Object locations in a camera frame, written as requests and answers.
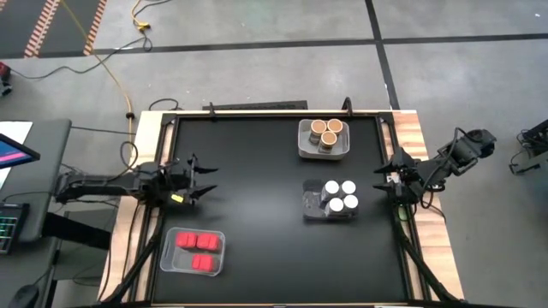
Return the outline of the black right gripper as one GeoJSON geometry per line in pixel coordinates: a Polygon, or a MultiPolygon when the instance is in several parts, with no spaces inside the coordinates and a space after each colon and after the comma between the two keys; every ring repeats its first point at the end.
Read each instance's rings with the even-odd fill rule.
{"type": "MultiPolygon", "coordinates": [[[[412,158],[401,147],[395,149],[387,165],[375,169],[375,174],[396,173],[399,181],[396,183],[395,195],[399,202],[416,204],[419,201],[422,185],[417,171],[419,160],[412,158]]],[[[392,183],[387,182],[373,186],[376,189],[389,191],[392,183]]]]}

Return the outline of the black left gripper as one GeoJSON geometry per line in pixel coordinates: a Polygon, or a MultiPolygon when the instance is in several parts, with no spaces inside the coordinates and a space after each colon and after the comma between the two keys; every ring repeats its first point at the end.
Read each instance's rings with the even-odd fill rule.
{"type": "Polygon", "coordinates": [[[164,186],[161,188],[161,205],[195,205],[196,198],[201,198],[217,187],[217,185],[196,186],[195,173],[209,174],[218,171],[217,168],[210,169],[197,166],[198,158],[194,154],[187,160],[187,166],[181,164],[178,158],[161,166],[162,176],[164,177],[164,186]],[[173,201],[170,198],[172,194],[183,196],[184,202],[177,203],[173,201]]]}

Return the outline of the red lidded spice tin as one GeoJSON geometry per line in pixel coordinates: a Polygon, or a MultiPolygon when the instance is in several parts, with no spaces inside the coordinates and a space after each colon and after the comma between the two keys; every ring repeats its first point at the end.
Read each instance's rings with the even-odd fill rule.
{"type": "Polygon", "coordinates": [[[215,269],[215,259],[210,254],[194,254],[191,268],[192,270],[211,273],[215,269]]]}
{"type": "Polygon", "coordinates": [[[216,252],[221,246],[221,238],[218,234],[199,234],[196,240],[196,247],[203,251],[216,252]]]}
{"type": "Polygon", "coordinates": [[[198,235],[194,232],[178,232],[176,234],[176,246],[181,249],[194,249],[198,235]]]}

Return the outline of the clear plastic bin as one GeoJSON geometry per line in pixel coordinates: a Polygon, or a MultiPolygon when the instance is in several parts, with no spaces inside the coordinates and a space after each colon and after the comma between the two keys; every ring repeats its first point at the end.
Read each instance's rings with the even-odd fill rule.
{"type": "Polygon", "coordinates": [[[216,276],[222,271],[222,268],[223,268],[225,247],[226,247],[226,237],[224,233],[220,231],[174,227],[174,228],[171,228],[166,234],[163,249],[161,252],[159,266],[160,266],[160,269],[164,272],[216,276]],[[178,232],[194,232],[197,235],[202,233],[218,234],[219,237],[221,238],[221,246],[219,247],[219,250],[216,252],[203,251],[198,249],[197,247],[195,247],[194,249],[181,249],[177,247],[175,243],[176,234],[178,232]],[[215,269],[211,273],[192,270],[191,262],[192,262],[192,256],[194,254],[212,255],[215,259],[215,269]]]}

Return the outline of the grey translucent plastic bin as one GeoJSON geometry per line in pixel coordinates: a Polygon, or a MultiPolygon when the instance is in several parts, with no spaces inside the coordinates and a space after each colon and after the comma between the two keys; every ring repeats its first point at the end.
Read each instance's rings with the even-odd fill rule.
{"type": "MultiPolygon", "coordinates": [[[[335,220],[350,220],[357,216],[359,209],[353,212],[345,212],[340,216],[335,217],[326,217],[325,216],[325,205],[327,204],[320,200],[320,194],[323,185],[327,181],[324,180],[306,180],[303,183],[303,216],[308,220],[318,220],[318,221],[335,221],[335,220]]],[[[339,186],[343,181],[336,181],[339,186]]],[[[345,196],[341,195],[339,191],[338,198],[343,200],[345,196]]]]}

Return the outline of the white plastic bin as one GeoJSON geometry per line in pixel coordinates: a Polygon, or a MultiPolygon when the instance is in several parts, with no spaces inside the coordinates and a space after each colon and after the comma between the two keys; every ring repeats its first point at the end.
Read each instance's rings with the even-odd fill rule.
{"type": "Polygon", "coordinates": [[[313,120],[305,119],[299,122],[298,148],[299,155],[304,158],[337,161],[342,160],[350,150],[349,126],[343,122],[344,129],[337,135],[337,143],[330,153],[319,152],[319,143],[311,144],[309,141],[310,124],[313,120]]]}

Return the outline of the black flat bar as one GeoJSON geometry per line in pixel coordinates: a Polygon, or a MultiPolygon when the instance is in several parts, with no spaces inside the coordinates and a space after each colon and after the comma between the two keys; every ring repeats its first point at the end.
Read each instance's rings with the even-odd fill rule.
{"type": "Polygon", "coordinates": [[[278,101],[249,104],[213,104],[209,103],[202,110],[307,110],[307,100],[278,101]]]}

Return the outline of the grey desk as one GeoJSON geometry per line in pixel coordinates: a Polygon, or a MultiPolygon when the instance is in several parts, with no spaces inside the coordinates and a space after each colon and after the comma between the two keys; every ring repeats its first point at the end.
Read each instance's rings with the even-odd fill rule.
{"type": "Polygon", "coordinates": [[[33,242],[42,236],[71,125],[69,119],[34,122],[23,145],[36,151],[40,159],[13,167],[5,179],[0,172],[0,202],[29,205],[18,236],[20,242],[33,242]]]}

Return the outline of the tablet screen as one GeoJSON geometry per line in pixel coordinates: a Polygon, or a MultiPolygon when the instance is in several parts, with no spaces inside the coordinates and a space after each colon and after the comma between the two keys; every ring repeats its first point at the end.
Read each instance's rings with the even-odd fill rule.
{"type": "Polygon", "coordinates": [[[0,169],[38,161],[40,154],[0,133],[0,169]]]}

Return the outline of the white paper sheet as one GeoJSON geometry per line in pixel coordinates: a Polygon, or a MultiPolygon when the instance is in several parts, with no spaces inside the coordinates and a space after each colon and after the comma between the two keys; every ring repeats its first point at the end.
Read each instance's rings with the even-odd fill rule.
{"type": "MultiPolygon", "coordinates": [[[[31,121],[0,121],[0,133],[23,144],[31,130],[31,121]]],[[[9,175],[10,168],[0,169],[0,189],[9,175]]]]}

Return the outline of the backlit keyboard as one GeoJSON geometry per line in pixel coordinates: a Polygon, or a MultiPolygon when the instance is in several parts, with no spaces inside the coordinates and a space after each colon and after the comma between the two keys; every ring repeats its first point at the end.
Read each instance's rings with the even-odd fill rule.
{"type": "Polygon", "coordinates": [[[0,255],[10,254],[26,221],[29,204],[0,203],[0,255]]]}

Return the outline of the dark mat with orange stripes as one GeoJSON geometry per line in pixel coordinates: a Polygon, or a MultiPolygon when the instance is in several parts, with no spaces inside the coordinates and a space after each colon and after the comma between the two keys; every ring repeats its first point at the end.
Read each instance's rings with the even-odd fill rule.
{"type": "Polygon", "coordinates": [[[108,0],[0,0],[0,60],[89,55],[108,0]]]}

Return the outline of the black computer mouse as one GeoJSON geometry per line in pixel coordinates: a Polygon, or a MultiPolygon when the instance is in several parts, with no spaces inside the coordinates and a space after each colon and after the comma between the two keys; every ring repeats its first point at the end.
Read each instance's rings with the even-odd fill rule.
{"type": "Polygon", "coordinates": [[[33,284],[20,287],[8,303],[8,308],[34,308],[39,297],[39,288],[33,284]]]}

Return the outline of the red and black device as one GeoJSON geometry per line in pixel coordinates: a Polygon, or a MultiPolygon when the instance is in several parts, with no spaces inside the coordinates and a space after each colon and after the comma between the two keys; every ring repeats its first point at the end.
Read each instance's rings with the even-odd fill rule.
{"type": "Polygon", "coordinates": [[[12,85],[9,80],[11,78],[11,68],[0,62],[0,97],[5,97],[12,92],[12,85]]]}

